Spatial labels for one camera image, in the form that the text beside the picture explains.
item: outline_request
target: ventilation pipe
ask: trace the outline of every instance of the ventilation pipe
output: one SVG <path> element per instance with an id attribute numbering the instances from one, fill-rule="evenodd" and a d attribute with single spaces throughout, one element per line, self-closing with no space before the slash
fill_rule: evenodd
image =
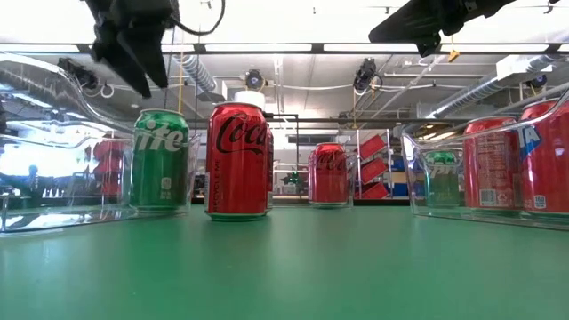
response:
<path id="1" fill-rule="evenodd" d="M 115 110 L 102 110 L 84 99 L 76 79 L 62 68 L 29 57 L 0 53 L 0 86 L 26 94 L 54 108 L 65 108 L 121 132 L 132 133 L 132 125 L 117 121 Z"/>
<path id="2" fill-rule="evenodd" d="M 215 80 L 199 60 L 197 55 L 180 56 L 174 54 L 172 59 L 180 65 L 190 79 L 196 84 L 197 92 L 213 92 L 216 88 Z"/>
<path id="3" fill-rule="evenodd" d="M 449 116 L 462 108 L 467 107 L 482 99 L 508 88 L 510 85 L 534 79 L 550 64 L 560 61 L 565 56 L 561 54 L 543 54 L 534 56 L 526 63 L 524 72 L 511 73 L 508 76 L 499 77 L 494 71 L 485 76 L 475 84 L 456 92 L 446 100 L 443 100 L 435 109 L 427 115 L 427 118 L 443 118 Z"/>
<path id="4" fill-rule="evenodd" d="M 557 42 L 564 43 L 569 40 L 569 34 L 565 33 L 559 37 Z M 565 55 L 558 53 L 548 53 L 532 56 L 529 59 L 524 56 L 510 55 L 496 64 L 498 71 L 483 77 L 475 84 L 472 84 L 451 97 L 443 100 L 440 104 L 433 107 L 433 110 L 426 118 L 441 119 L 447 117 L 471 104 L 508 88 L 513 84 L 529 81 L 543 73 L 543 69 L 552 63 L 561 61 Z M 515 70 L 522 65 L 522 70 Z M 404 128 L 405 132 L 414 132 L 421 127 L 421 124 L 409 124 Z"/>

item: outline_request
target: blue and red can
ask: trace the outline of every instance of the blue and red can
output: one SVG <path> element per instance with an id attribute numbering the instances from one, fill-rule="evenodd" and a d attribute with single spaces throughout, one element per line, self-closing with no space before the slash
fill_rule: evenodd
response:
<path id="1" fill-rule="evenodd" d="M 548 113 L 557 99 L 524 108 L 520 121 Z M 533 213 L 569 213 L 569 102 L 535 124 L 518 129 L 524 210 Z"/>

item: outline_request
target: green table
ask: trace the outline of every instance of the green table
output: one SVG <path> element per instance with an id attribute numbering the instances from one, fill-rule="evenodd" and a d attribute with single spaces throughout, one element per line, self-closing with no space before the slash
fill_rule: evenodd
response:
<path id="1" fill-rule="evenodd" d="M 0 319 L 567 319 L 569 233 L 404 207 L 0 238 Z"/>

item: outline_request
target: red box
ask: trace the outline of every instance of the red box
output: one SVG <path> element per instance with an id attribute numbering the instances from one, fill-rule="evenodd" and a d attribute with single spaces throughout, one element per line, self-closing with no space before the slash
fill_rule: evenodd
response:
<path id="1" fill-rule="evenodd" d="M 388 194 L 389 192 L 385 189 L 383 183 L 374 182 L 363 187 L 361 199 L 382 199 Z M 359 191 L 356 192 L 356 198 L 360 198 Z"/>
<path id="2" fill-rule="evenodd" d="M 368 141 L 364 142 L 359 147 L 359 155 L 362 157 L 362 160 L 367 159 L 370 156 L 373 156 L 378 151 L 385 148 L 385 142 L 381 139 L 381 137 L 376 134 Z"/>
<path id="3" fill-rule="evenodd" d="M 362 165 L 362 183 L 366 184 L 387 169 L 388 167 L 383 163 L 383 160 L 379 158 Z"/>

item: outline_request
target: overhead fixture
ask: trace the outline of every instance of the overhead fixture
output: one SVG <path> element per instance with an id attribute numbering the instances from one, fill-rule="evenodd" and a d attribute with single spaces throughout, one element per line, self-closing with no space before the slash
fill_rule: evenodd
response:
<path id="1" fill-rule="evenodd" d="M 86 116 L 81 116 L 75 112 L 66 112 L 65 114 L 68 116 L 76 117 L 77 119 L 86 119 L 87 118 Z"/>
<path id="2" fill-rule="evenodd" d="M 443 44 L 440 52 L 543 52 L 547 44 Z"/>
<path id="3" fill-rule="evenodd" d="M 358 93 L 365 92 L 370 86 L 375 77 L 375 70 L 375 60 L 373 58 L 365 58 L 362 65 L 356 70 L 356 77 L 354 78 L 354 89 Z"/>
<path id="4" fill-rule="evenodd" d="M 312 44 L 206 44 L 208 52 L 309 52 Z"/>
<path id="5" fill-rule="evenodd" d="M 414 44 L 325 44 L 326 52 L 409 52 L 415 54 Z"/>
<path id="6" fill-rule="evenodd" d="M 180 53 L 193 51 L 193 44 L 162 44 L 162 53 Z"/>
<path id="7" fill-rule="evenodd" d="M 73 44 L 0 44 L 0 52 L 64 53 L 79 52 Z"/>
<path id="8" fill-rule="evenodd" d="M 441 135 L 439 135 L 439 136 L 436 136 L 435 138 L 431 138 L 431 140 L 442 140 L 442 139 L 445 139 L 445 138 L 448 138 L 448 137 L 454 135 L 455 133 L 456 133 L 456 132 L 443 133 L 443 134 L 441 134 Z"/>
<path id="9" fill-rule="evenodd" d="M 40 100 L 34 99 L 34 98 L 24 94 L 24 93 L 14 93 L 12 96 L 19 98 L 19 99 L 22 99 L 22 100 L 25 100 L 25 101 L 30 102 L 30 103 L 33 103 L 33 104 L 35 104 L 39 107 L 42 107 L 42 108 L 53 108 L 52 105 L 47 104 L 45 102 L 42 102 Z"/>

